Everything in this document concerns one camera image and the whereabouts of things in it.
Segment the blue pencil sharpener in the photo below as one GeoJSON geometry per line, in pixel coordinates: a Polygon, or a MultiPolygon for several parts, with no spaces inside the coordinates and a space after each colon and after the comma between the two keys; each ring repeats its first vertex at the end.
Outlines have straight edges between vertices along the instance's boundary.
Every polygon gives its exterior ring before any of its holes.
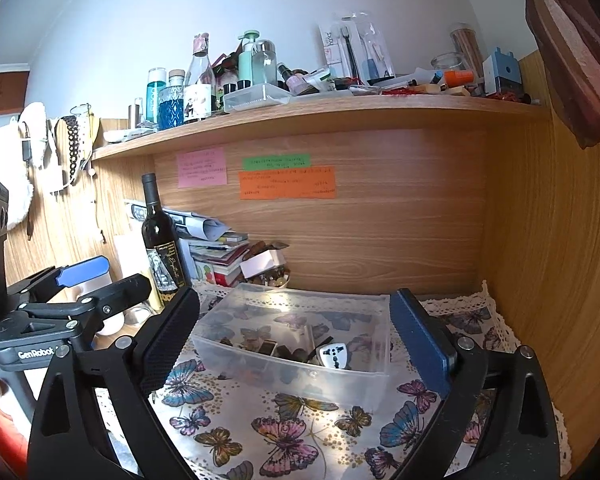
{"type": "Polygon", "coordinates": [[[518,60],[513,52],[503,53],[496,48],[482,63],[484,91],[487,96],[513,93],[524,94],[518,60]]]}

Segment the dark wine bottle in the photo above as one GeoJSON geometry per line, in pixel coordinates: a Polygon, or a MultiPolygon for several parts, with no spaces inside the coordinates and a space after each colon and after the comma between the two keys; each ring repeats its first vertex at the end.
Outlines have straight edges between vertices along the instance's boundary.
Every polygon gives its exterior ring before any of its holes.
{"type": "Polygon", "coordinates": [[[144,174],[142,183],[147,209],[142,237],[157,295],[166,306],[186,285],[185,276],[171,218],[162,209],[156,176],[144,174]]]}

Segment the orange paper note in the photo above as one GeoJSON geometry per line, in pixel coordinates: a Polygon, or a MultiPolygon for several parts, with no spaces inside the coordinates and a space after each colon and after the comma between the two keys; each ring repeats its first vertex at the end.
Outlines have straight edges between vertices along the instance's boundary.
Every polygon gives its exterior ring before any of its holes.
{"type": "Polygon", "coordinates": [[[335,169],[332,166],[241,171],[238,174],[242,200],[336,197],[335,169]]]}

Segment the blue liquid glass bottle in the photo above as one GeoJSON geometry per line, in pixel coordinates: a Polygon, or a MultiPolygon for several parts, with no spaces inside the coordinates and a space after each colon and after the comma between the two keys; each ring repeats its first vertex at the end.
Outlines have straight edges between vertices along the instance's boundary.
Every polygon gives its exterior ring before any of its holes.
{"type": "Polygon", "coordinates": [[[166,130],[184,122],[185,70],[170,70],[168,83],[158,94],[158,129],[166,130]]]}

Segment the mint green pump bottle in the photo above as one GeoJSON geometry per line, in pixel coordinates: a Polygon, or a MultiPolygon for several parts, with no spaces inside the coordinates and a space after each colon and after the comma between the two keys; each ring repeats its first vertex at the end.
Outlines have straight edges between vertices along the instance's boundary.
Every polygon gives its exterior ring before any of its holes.
{"type": "Polygon", "coordinates": [[[240,49],[238,53],[238,77],[243,81],[253,81],[252,57],[254,49],[257,47],[257,41],[260,32],[255,29],[246,30],[240,39],[240,49]]]}

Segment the green paper note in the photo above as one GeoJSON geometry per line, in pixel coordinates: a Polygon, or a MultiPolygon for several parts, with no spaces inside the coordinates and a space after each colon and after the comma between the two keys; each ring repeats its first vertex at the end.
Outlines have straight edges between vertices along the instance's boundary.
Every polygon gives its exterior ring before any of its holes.
{"type": "Polygon", "coordinates": [[[244,171],[308,168],[309,166],[311,166],[310,154],[262,155],[245,157],[242,160],[244,171]]]}

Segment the brown striped curtain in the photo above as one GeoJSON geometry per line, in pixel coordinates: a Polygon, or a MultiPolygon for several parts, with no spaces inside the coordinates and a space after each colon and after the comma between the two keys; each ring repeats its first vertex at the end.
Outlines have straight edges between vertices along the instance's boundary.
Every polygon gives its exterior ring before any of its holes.
{"type": "Polygon", "coordinates": [[[580,148],[600,144],[600,0],[526,0],[554,110],[580,148]]]}

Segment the toothbrush blister pack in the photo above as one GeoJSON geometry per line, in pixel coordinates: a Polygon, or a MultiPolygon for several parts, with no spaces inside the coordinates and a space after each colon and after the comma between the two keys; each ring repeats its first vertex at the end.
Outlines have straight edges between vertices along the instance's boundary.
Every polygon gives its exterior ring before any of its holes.
{"type": "Polygon", "coordinates": [[[396,76],[386,40],[365,11],[334,15],[318,25],[329,73],[336,78],[376,84],[396,76]]]}

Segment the stack of books and magazines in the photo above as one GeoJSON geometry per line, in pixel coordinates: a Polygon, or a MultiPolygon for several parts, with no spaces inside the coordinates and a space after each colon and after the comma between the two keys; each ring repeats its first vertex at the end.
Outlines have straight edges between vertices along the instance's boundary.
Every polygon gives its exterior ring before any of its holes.
{"type": "Polygon", "coordinates": [[[230,286],[241,275],[249,235],[192,212],[164,208],[170,217],[183,271],[189,281],[230,286]]]}

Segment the white travel plug adapter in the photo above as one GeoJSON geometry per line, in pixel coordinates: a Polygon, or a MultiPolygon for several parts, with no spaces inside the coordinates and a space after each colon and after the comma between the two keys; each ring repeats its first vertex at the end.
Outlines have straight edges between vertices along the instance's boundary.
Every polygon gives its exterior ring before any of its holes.
{"type": "Polygon", "coordinates": [[[349,363],[349,351],[345,344],[330,342],[317,348],[317,357],[321,366],[331,370],[345,370],[349,363]]]}

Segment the clear plastic storage box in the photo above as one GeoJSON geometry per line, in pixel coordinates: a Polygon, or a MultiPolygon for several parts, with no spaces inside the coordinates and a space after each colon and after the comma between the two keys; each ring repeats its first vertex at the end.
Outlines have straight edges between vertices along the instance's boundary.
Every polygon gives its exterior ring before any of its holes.
{"type": "Polygon", "coordinates": [[[374,410],[389,379],[389,298],[242,283],[201,317],[190,340],[212,373],[273,392],[374,410]],[[274,356],[261,356],[265,340],[314,357],[309,363],[288,361],[276,356],[276,349],[274,356]],[[345,370],[321,366],[317,348],[330,342],[347,346],[345,370]]]}

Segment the clear glass jar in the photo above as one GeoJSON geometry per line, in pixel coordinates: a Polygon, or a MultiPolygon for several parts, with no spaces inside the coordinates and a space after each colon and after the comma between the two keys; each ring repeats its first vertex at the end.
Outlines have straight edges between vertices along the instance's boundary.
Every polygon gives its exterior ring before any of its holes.
{"type": "Polygon", "coordinates": [[[277,84],[277,61],[275,44],[260,39],[252,55],[252,82],[254,84],[277,84]]]}

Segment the teal tall bottle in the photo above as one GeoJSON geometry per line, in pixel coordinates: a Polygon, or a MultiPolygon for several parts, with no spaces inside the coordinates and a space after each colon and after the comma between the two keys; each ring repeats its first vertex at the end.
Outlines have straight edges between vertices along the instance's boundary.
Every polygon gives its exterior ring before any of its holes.
{"type": "Polygon", "coordinates": [[[166,86],[166,69],[155,67],[148,70],[145,94],[145,120],[156,122],[159,107],[159,92],[166,86]]]}

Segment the small white box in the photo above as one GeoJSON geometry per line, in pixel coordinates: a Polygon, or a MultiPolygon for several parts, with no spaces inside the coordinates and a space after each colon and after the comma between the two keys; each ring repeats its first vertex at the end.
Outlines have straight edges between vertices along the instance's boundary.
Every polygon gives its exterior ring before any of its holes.
{"type": "Polygon", "coordinates": [[[283,253],[277,249],[269,249],[260,252],[247,260],[240,263],[240,270],[244,278],[253,278],[263,272],[284,266],[286,259],[283,253]]]}

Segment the pink paper note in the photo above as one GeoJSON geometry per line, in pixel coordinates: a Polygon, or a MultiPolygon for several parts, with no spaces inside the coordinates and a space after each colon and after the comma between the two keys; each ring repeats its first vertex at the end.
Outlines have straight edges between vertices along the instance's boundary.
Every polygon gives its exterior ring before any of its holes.
{"type": "Polygon", "coordinates": [[[224,148],[181,153],[176,156],[178,188],[227,185],[224,148]]]}

